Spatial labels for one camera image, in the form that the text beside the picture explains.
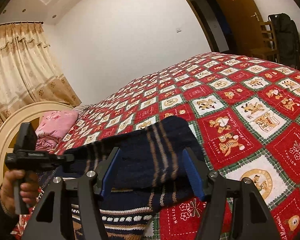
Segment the person's left hand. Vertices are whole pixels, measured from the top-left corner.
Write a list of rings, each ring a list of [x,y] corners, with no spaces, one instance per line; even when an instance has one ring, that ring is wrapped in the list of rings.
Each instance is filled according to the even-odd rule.
[[[35,172],[9,170],[5,173],[0,189],[0,199],[9,214],[15,216],[15,197],[30,207],[35,206],[39,194],[38,176]]]

